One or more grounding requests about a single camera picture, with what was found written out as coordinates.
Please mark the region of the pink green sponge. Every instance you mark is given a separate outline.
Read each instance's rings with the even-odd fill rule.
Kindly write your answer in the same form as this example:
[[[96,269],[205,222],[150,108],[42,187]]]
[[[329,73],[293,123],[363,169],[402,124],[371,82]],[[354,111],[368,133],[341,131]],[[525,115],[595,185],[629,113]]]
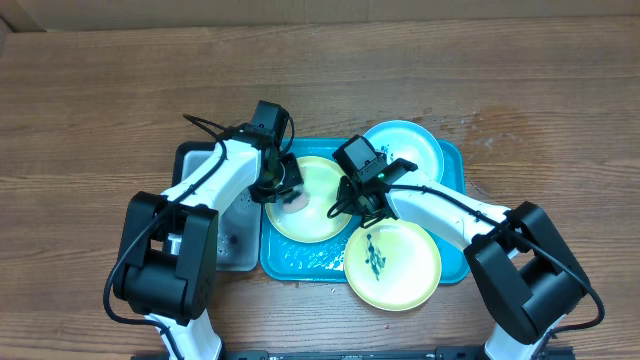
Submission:
[[[292,214],[299,212],[309,204],[309,197],[305,191],[294,191],[281,202],[282,212]]]

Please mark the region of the light blue plate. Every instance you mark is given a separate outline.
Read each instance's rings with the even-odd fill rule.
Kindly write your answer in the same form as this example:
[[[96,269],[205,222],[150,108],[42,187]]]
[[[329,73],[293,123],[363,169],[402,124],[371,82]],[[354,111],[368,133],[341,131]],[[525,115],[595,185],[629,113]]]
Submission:
[[[436,138],[424,127],[405,120],[390,120],[373,126],[364,137],[387,163],[405,159],[436,182],[444,175],[444,154]]]

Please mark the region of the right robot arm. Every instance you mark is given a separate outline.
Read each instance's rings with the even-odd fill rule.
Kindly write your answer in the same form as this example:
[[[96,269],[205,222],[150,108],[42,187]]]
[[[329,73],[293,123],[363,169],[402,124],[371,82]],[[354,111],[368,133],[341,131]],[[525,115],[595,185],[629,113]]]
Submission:
[[[514,209],[456,192],[408,160],[389,162],[363,136],[334,153],[343,170],[328,214],[356,215],[363,228],[384,219],[421,226],[460,249],[496,328],[484,359],[540,359],[561,319],[591,293],[590,281],[546,212]]]

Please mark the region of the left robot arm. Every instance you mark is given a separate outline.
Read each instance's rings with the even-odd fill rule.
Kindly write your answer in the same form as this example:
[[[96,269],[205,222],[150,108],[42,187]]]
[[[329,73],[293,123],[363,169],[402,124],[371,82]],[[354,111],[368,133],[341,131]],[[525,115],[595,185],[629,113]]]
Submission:
[[[169,359],[216,359],[222,341],[206,307],[219,217],[243,191],[258,204],[298,197],[303,179],[289,151],[294,122],[282,106],[261,101],[251,121],[236,127],[185,118],[214,138],[213,152],[161,194],[130,200],[103,307],[117,323],[155,328]]]

